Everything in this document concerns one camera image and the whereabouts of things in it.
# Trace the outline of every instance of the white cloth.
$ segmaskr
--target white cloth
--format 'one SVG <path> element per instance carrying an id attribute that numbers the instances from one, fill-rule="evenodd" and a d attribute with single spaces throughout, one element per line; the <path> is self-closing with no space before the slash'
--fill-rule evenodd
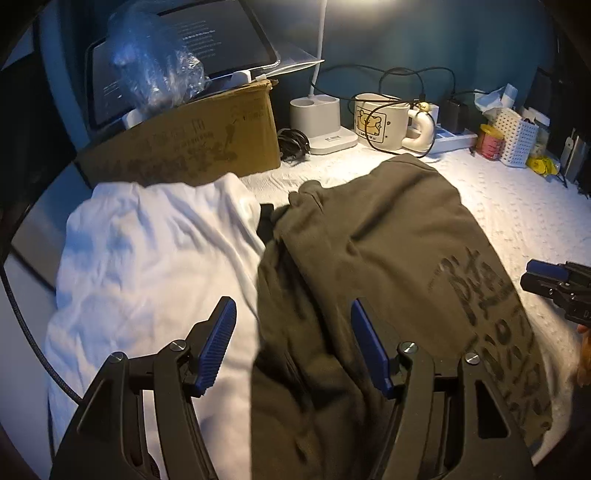
<path id="1" fill-rule="evenodd" d="M 308 156 L 309 161 L 282 164 L 276 170 L 244 177 L 242 181 L 261 203 L 287 203 L 289 192 L 306 180 L 323 187 L 341 185 L 368 174 L 392 158 L 357 145 L 331 155 Z M 538 463 L 569 427 L 572 382 L 578 363 L 580 339 L 574 324 L 551 302 L 524 292 L 519 279 L 528 260 L 553 263 L 567 260 L 591 265 L 591 202 L 556 178 L 545 180 L 528 168 L 509 168 L 467 149 L 426 157 L 454 187 L 476 218 L 515 284 L 544 356 L 552 397 L 552 429 L 532 457 Z"/>
<path id="2" fill-rule="evenodd" d="M 197 188 L 98 185 L 67 222 L 58 312 L 45 343 L 50 363 L 82 396 L 111 352 L 156 353 L 207 320 L 221 296 L 233 298 L 238 318 L 217 380 L 193 400 L 223 480 L 251 477 L 259 216 L 260 205 L 233 174 Z M 76 406 L 54 382 L 49 391 L 61 440 Z M 148 449 L 165 478 L 152 392 L 144 404 Z"/>

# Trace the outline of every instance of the small can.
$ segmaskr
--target small can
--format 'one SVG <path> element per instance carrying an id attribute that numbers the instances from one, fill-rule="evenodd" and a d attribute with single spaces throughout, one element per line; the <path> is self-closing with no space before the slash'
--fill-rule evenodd
<path id="1" fill-rule="evenodd" d="M 490 125 L 482 124 L 476 142 L 476 151 L 488 160 L 498 160 L 505 136 Z"/>

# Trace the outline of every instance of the mug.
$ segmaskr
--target mug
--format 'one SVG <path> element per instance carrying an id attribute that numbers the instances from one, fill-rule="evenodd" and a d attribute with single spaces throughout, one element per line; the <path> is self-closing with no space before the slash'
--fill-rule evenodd
<path id="1" fill-rule="evenodd" d="M 387 105 L 375 100 L 399 100 L 395 97 L 377 95 L 376 93 L 360 93 L 355 97 L 355 133 L 359 140 L 371 144 L 381 150 L 394 151 L 400 148 L 408 148 L 417 152 L 426 152 L 433 141 L 435 128 L 433 121 L 425 112 L 410 109 L 410 104 L 384 106 L 372 113 L 377 107 Z M 417 138 L 407 136 L 408 119 L 412 118 L 420 130 Z"/>

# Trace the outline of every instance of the metal screw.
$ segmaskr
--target metal screw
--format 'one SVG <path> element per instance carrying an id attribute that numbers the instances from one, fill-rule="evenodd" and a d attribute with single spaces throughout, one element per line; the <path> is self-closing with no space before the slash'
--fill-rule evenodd
<path id="1" fill-rule="evenodd" d="M 110 364 L 118 364 L 119 362 L 121 362 L 123 360 L 124 355 L 125 354 L 123 352 L 113 352 L 112 354 L 109 355 L 109 363 Z"/>
<path id="2" fill-rule="evenodd" d="M 409 355 L 416 353 L 418 350 L 417 344 L 414 342 L 403 342 L 400 344 L 400 349 Z"/>
<path id="3" fill-rule="evenodd" d="M 170 342 L 168 346 L 173 352 L 182 352 L 187 348 L 187 342 L 184 340 L 175 340 L 174 342 Z"/>
<path id="4" fill-rule="evenodd" d="M 476 353 L 476 352 L 468 352 L 464 356 L 464 359 L 466 360 L 466 363 L 468 363 L 470 365 L 478 365 L 480 363 L 480 357 L 478 356 L 478 353 Z"/>

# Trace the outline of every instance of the yellow object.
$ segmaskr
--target yellow object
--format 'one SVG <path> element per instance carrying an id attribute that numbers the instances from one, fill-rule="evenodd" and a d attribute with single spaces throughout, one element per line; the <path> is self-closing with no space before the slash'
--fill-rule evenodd
<path id="1" fill-rule="evenodd" d="M 480 130 L 482 130 L 487 135 L 490 135 L 493 138 L 497 138 L 498 140 L 503 140 L 505 135 L 499 129 L 492 127 L 491 125 L 482 124 L 480 126 Z"/>
<path id="2" fill-rule="evenodd" d="M 544 177 L 547 177 L 548 175 L 556 175 L 558 173 L 556 165 L 554 165 L 554 162 L 548 157 L 530 157 L 525 164 L 534 172 L 543 175 Z"/>
<path id="3" fill-rule="evenodd" d="M 422 112 L 429 113 L 431 111 L 431 105 L 428 102 L 420 102 L 417 107 Z"/>

